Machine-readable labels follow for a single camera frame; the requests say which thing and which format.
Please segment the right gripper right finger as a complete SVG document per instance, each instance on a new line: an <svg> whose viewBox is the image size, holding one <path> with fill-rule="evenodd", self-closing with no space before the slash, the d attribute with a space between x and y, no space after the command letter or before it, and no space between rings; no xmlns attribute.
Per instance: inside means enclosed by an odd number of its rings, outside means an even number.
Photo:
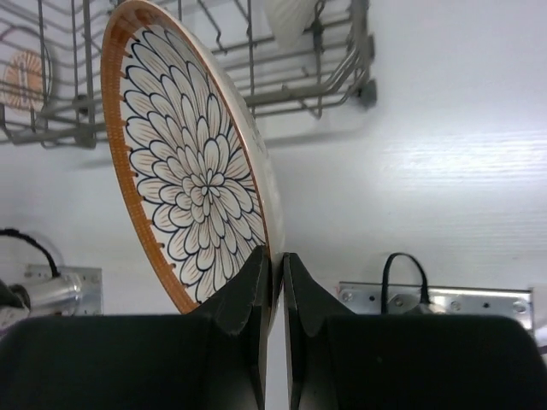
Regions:
<svg viewBox="0 0 547 410"><path fill-rule="evenodd" d="M292 409L543 409L536 343L501 316L351 312L283 260Z"/></svg>

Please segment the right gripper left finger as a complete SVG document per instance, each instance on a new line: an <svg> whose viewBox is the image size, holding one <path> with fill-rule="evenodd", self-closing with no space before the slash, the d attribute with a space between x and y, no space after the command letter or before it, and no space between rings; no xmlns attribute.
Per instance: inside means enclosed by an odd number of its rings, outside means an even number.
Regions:
<svg viewBox="0 0 547 410"><path fill-rule="evenodd" d="M42 317L1 341L4 409L262 409L271 262L188 314Z"/></svg>

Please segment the floral plate brown rim front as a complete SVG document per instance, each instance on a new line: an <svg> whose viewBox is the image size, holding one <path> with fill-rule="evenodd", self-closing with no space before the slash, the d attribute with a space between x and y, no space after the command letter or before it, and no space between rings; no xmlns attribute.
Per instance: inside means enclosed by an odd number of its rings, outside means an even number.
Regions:
<svg viewBox="0 0 547 410"><path fill-rule="evenodd" d="M181 313L218 293L285 229L256 122L197 36L161 6L125 1L103 35L103 117L138 240Z"/></svg>

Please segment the floral plate brown rim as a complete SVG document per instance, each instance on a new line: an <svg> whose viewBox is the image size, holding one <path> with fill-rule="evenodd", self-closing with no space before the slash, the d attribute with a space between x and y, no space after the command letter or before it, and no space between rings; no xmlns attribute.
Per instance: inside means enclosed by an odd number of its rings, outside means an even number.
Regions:
<svg viewBox="0 0 547 410"><path fill-rule="evenodd" d="M315 17L315 0L267 0L264 11L281 49L290 49Z"/></svg>
<svg viewBox="0 0 547 410"><path fill-rule="evenodd" d="M285 229L256 122L197 36L161 6L125 1L103 35L103 117L138 240L181 313L218 293Z"/></svg>

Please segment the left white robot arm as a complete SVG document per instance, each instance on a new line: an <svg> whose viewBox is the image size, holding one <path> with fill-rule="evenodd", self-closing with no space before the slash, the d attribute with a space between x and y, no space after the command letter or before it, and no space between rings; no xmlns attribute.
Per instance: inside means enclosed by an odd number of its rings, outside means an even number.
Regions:
<svg viewBox="0 0 547 410"><path fill-rule="evenodd" d="M51 255L33 237L15 228L3 228L1 237L21 240L40 251L50 269L50 278L35 284L11 284L1 281L1 308L24 310L30 316L72 316L82 299L81 282L70 276L62 276Z"/></svg>

